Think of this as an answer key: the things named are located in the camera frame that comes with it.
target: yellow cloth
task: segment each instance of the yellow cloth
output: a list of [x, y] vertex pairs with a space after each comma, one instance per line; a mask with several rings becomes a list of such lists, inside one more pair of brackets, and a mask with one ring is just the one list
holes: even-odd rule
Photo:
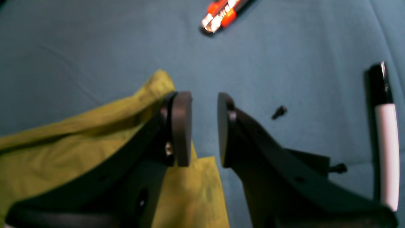
[[[16, 201], [59, 187], [124, 145], [175, 87], [157, 71], [133, 96], [47, 126], [0, 138], [0, 226]], [[153, 228], [229, 227], [214, 157], [165, 174]]]

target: marker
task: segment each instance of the marker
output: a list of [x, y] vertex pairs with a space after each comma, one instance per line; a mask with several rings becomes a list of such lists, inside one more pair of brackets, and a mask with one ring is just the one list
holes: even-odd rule
[[208, 14], [201, 21], [202, 28], [208, 33], [215, 33], [219, 28], [226, 28], [237, 17], [237, 12], [249, 0], [218, 0], [212, 2], [208, 8]]
[[384, 62], [369, 71], [371, 104], [377, 121], [381, 169], [381, 203], [393, 211], [399, 200], [399, 139], [396, 109]]

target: black screw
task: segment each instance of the black screw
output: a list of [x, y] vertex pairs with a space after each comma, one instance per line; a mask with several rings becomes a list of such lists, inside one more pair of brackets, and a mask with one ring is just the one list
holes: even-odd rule
[[285, 113], [287, 113], [287, 108], [285, 106], [280, 106], [279, 108], [277, 108], [276, 112], [273, 114], [273, 116], [271, 117], [271, 119], [275, 120], [277, 119], [279, 116], [284, 115]]
[[337, 172], [337, 173], [347, 172], [347, 167], [345, 164], [340, 163], [335, 166], [329, 167], [329, 172]]

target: black bracket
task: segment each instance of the black bracket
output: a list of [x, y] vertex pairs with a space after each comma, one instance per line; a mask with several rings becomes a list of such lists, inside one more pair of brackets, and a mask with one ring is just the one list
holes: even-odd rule
[[175, 160], [188, 166], [191, 93], [167, 95], [144, 127], [103, 163], [42, 195], [15, 203], [15, 228], [150, 227], [163, 177]]
[[329, 182], [329, 159], [282, 148], [226, 93], [218, 95], [223, 167], [242, 180], [255, 228], [391, 228], [394, 213]]

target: blue fabric surface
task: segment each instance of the blue fabric surface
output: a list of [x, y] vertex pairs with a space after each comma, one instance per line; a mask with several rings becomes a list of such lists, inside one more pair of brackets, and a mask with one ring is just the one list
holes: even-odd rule
[[[136, 91], [158, 68], [190, 90], [199, 157], [218, 157], [216, 99], [228, 92], [288, 148], [344, 162], [330, 179], [367, 198], [374, 167], [364, 71], [388, 64], [397, 105], [405, 227], [405, 2], [257, 0], [214, 37], [210, 0], [7, 1], [0, 6], [0, 135]], [[288, 113], [277, 121], [279, 105]], [[241, 182], [220, 175], [232, 228], [251, 227]]]

